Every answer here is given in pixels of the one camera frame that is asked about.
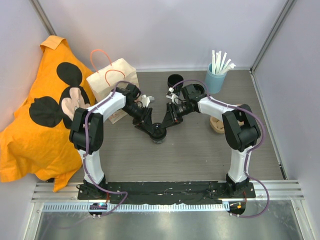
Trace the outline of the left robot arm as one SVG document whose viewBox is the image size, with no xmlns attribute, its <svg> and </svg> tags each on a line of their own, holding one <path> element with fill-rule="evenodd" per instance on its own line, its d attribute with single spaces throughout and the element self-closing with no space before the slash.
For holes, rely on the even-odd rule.
<svg viewBox="0 0 320 240">
<path fill-rule="evenodd" d="M 77 186 L 79 200 L 100 200 L 108 194 L 100 148 L 104 140 L 104 123 L 112 114 L 124 110 L 133 118 L 137 129 L 150 137 L 156 133 L 152 108 L 147 102 L 136 103 L 141 96 L 140 89 L 129 83 L 125 88 L 115 87 L 106 98 L 88 109 L 79 107 L 75 110 L 69 140 L 78 150 L 84 169 L 83 183 Z"/>
</svg>

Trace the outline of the white paper takeout bag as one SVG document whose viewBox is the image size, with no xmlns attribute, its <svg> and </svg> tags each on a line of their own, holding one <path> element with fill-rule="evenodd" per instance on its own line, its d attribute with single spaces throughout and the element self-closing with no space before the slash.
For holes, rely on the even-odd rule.
<svg viewBox="0 0 320 240">
<path fill-rule="evenodd" d="M 97 69 L 93 62 L 93 53 L 98 51 L 95 49 L 90 53 L 90 62 L 95 72 L 86 78 L 98 103 L 105 99 L 114 87 L 126 88 L 129 83 L 140 87 L 136 69 L 123 58 L 110 60 L 109 65 Z"/>
</svg>

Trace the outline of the dark coffee cup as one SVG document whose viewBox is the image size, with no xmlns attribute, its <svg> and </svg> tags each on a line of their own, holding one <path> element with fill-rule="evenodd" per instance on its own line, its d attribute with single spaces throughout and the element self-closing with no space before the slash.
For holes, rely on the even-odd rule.
<svg viewBox="0 0 320 240">
<path fill-rule="evenodd" d="M 151 136 L 150 138 L 155 144 L 162 144 L 165 140 L 165 136 L 161 136 L 161 137 Z"/>
</svg>

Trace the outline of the black cup lid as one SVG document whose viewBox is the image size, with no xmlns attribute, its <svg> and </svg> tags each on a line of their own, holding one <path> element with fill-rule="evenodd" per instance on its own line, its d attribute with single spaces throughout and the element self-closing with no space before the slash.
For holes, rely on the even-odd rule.
<svg viewBox="0 0 320 240">
<path fill-rule="evenodd" d="M 162 140 L 167 135 L 166 128 L 162 127 L 161 123 L 154 123 L 152 125 L 153 133 L 150 133 L 149 136 L 152 140 Z"/>
</svg>

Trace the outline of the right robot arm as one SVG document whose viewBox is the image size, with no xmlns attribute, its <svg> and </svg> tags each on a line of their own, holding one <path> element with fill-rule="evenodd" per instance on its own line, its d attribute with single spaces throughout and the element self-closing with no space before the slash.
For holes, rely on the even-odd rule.
<svg viewBox="0 0 320 240">
<path fill-rule="evenodd" d="M 189 84 L 181 89 L 184 100 L 178 98 L 174 89 L 169 88 L 166 97 L 171 102 L 166 104 L 166 114 L 161 128 L 166 129 L 182 123 L 183 116 L 197 112 L 214 117 L 222 122 L 226 142 L 231 148 L 230 169 L 226 174 L 226 194 L 236 198 L 249 185 L 248 163 L 251 151 L 261 137 L 261 131 L 248 105 L 227 104 L 214 99 Z"/>
</svg>

